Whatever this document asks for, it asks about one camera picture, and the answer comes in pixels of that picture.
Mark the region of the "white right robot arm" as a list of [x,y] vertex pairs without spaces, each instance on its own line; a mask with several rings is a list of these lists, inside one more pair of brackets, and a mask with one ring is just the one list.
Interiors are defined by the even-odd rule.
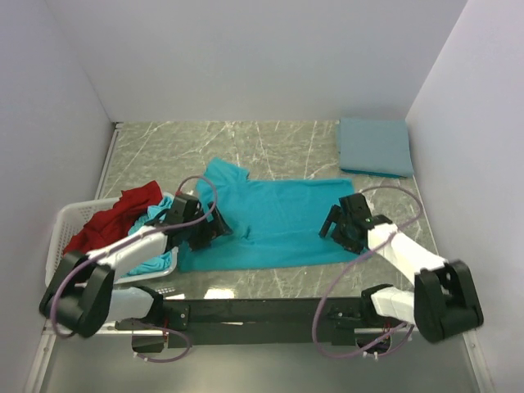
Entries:
[[372,251],[400,271],[413,285],[403,291],[381,284],[361,293],[349,318],[376,327],[386,319],[415,326],[431,343],[477,329],[484,314],[470,268],[448,261],[405,235],[385,215],[373,215],[361,193],[344,196],[331,207],[320,237],[331,237],[357,255]]

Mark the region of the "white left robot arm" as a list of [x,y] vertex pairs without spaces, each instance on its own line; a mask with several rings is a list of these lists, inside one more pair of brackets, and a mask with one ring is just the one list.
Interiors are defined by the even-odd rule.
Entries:
[[136,319],[153,329],[167,320],[163,297],[146,287],[116,290],[115,282],[140,264],[186,243],[193,251],[232,234],[215,202],[206,206],[177,194],[137,232],[88,253],[71,251],[59,263],[40,301],[39,313],[67,329],[67,336],[93,336],[104,323]]

